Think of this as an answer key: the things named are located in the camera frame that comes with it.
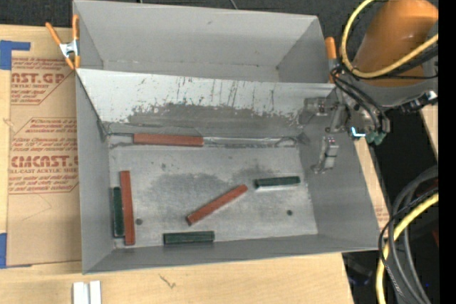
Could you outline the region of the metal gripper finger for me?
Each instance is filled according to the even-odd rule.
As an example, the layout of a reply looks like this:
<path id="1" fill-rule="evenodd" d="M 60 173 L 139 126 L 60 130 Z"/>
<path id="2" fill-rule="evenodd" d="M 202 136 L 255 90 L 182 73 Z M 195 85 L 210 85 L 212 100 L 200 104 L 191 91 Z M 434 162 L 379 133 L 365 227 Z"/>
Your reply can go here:
<path id="1" fill-rule="evenodd" d="M 306 98 L 304 100 L 304 112 L 319 117 L 327 116 L 328 109 L 326 104 L 326 98 Z"/>
<path id="2" fill-rule="evenodd" d="M 312 166 L 315 174 L 324 173 L 336 166 L 339 145 L 334 136 L 323 136 L 317 163 Z"/>

